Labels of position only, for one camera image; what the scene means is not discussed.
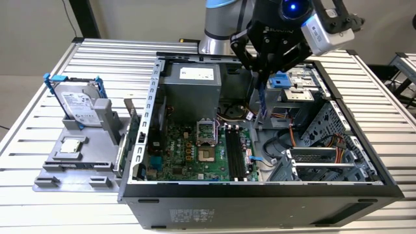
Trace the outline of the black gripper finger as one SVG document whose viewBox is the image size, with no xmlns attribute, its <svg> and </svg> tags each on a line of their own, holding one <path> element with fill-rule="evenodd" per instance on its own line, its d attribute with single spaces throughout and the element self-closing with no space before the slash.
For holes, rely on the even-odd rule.
<svg viewBox="0 0 416 234">
<path fill-rule="evenodd" d="M 287 72 L 312 55 L 311 47 L 305 41 L 296 44 L 289 51 L 279 50 L 272 54 L 269 71 Z"/>
<path fill-rule="evenodd" d="M 247 50 L 248 42 L 256 50 L 256 57 Z M 265 32 L 264 28 L 248 28 L 231 37 L 231 48 L 243 66 L 259 74 L 265 72 Z"/>
</svg>

